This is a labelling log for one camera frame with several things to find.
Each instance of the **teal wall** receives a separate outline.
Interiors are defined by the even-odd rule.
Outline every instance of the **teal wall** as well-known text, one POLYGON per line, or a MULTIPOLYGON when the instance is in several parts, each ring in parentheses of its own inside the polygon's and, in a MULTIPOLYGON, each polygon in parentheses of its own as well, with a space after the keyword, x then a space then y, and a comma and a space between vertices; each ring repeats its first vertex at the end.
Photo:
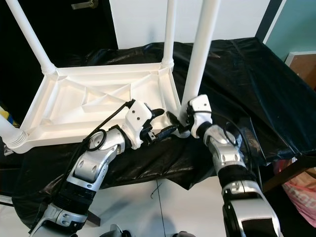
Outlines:
POLYGON ((316 0, 287 0, 266 45, 283 61, 289 52, 316 50, 316 0))

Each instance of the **white wall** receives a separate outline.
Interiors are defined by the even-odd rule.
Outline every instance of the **white wall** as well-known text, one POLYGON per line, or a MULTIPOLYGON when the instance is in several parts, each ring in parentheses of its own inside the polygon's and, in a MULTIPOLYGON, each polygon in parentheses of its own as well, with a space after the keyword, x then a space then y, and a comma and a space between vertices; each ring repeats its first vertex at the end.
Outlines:
MULTIPOLYGON (((270 0, 222 0, 214 40, 255 36, 270 0)), ((163 42, 167 0, 110 0, 118 48, 163 42)), ((178 0, 175 40, 194 42, 202 0, 178 0)))

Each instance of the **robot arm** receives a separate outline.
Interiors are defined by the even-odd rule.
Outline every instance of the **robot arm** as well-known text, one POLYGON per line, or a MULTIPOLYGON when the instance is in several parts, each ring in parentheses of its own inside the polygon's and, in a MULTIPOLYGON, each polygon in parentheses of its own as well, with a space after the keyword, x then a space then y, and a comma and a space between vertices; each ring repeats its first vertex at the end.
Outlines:
POLYGON ((212 124, 206 95, 188 103, 191 134, 203 139, 213 154, 213 164, 222 186, 223 215, 228 237, 279 237, 280 226, 254 175, 246 168, 234 145, 235 137, 212 124))
POLYGON ((151 132, 150 122, 164 110, 151 110, 145 103, 131 101, 125 121, 107 132, 98 129, 89 137, 88 148, 77 159, 62 184, 60 192, 32 229, 30 237, 75 237, 87 219, 87 212, 107 173, 109 163, 125 149, 137 149, 143 142, 168 136, 171 126, 157 135, 151 132))

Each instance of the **black tablecloth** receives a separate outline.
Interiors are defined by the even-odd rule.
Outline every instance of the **black tablecloth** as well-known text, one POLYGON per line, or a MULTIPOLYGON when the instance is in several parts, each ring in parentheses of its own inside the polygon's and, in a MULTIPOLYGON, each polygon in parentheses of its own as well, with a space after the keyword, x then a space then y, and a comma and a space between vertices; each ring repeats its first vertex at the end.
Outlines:
MULTIPOLYGON (((173 76, 180 99, 191 51, 191 44, 174 45, 173 76)), ((156 63, 162 55, 163 43, 151 43, 127 50, 96 50, 73 57, 68 65, 156 63)), ((213 111, 237 123, 254 162, 265 165, 315 153, 316 94, 257 39, 213 41, 200 93, 208 95, 213 111)), ((213 121, 226 123, 215 115, 213 121)), ((244 145, 239 144, 245 154, 244 145)), ((42 200, 56 193, 75 145, 37 147, 23 154, 12 200, 28 227, 42 200)), ((211 154, 200 140, 170 137, 117 156, 101 188, 168 178, 189 189, 211 175, 215 175, 211 154)))

